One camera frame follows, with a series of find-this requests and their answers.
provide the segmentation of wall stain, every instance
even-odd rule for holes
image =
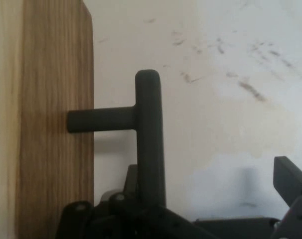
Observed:
[[[182,32],[180,32],[180,31],[176,31],[176,30],[173,30],[172,32],[171,32],[171,35],[172,36],[182,36]]]
[[[291,62],[282,57],[279,52],[270,50],[269,53],[279,59],[287,68],[289,68],[289,70],[294,72],[294,74],[296,74],[297,76],[299,76],[300,79],[302,79],[302,73]]]
[[[274,55],[274,56],[280,56],[280,53],[278,53],[277,51],[269,51],[270,54]]]
[[[236,74],[235,72],[231,72],[231,71],[226,72],[225,75],[226,75],[228,78],[236,78],[236,77],[238,77],[238,74]]]
[[[250,92],[254,98],[258,101],[266,101],[265,97],[262,96],[253,86],[251,86],[248,83],[244,83],[244,82],[239,82],[239,86],[242,87],[243,89],[245,89],[246,91]]]
[[[109,37],[106,37],[106,38],[103,38],[101,40],[98,41],[98,43],[103,43],[103,42],[106,42],[106,41],[109,41],[110,38]]]
[[[198,78],[195,78],[195,79],[192,80],[190,75],[188,73],[185,73],[185,72],[181,72],[180,75],[183,76],[184,81],[186,83],[189,83],[189,84],[192,84],[195,81],[204,79],[204,76],[201,76],[201,77],[198,77]]]
[[[262,53],[262,51],[259,49],[259,46],[253,44],[248,50],[248,56],[256,61],[265,70],[270,72],[276,79],[284,81],[283,77],[270,66],[270,64],[268,63],[268,58]]]
[[[184,41],[185,41],[185,39],[180,40],[180,41],[176,41],[176,42],[174,42],[172,45],[173,45],[173,46],[179,46],[179,45],[183,44]]]
[[[258,205],[256,205],[255,203],[243,202],[240,204],[240,207],[258,208]]]
[[[143,22],[146,23],[146,24],[150,24],[150,23],[154,23],[155,20],[156,20],[156,18],[152,18],[152,19],[143,20]]]
[[[225,51],[222,49],[222,46],[221,45],[218,45],[217,46],[217,50],[221,53],[221,54],[224,54]]]
[[[202,50],[197,46],[192,46],[192,50],[195,51],[198,55],[202,54]]]

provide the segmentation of wood grain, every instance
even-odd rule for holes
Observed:
[[[23,0],[0,0],[0,239],[12,239],[20,139]]]
[[[93,201],[93,134],[69,134],[66,113],[93,108],[93,39],[79,0],[24,0],[19,239],[55,237],[64,206]]]

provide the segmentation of dark gray t-shaped handle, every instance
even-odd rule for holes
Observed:
[[[155,70],[136,74],[136,105],[70,111],[69,132],[135,129],[138,149],[138,197],[146,205],[165,206],[163,126],[160,76]]]

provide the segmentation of black mechanism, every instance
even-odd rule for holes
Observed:
[[[288,158],[274,161],[275,189],[290,206],[280,221],[249,218],[189,222],[165,207],[160,79],[136,75],[133,107],[72,111],[69,132],[135,129],[138,164],[130,165],[123,192],[93,207],[69,204],[56,239],[302,239],[302,171]]]

